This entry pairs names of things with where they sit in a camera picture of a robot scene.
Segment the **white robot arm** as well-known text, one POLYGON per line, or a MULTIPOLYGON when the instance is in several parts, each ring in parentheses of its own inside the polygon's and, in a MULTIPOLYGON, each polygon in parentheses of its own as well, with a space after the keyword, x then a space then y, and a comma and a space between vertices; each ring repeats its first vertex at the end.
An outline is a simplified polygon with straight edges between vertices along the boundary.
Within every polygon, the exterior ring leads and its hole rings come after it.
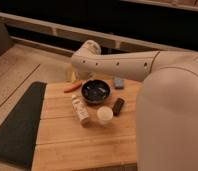
POLYGON ((88 40, 74 67, 142 83, 136 99, 138 171, 198 171, 198 52, 103 55, 88 40))

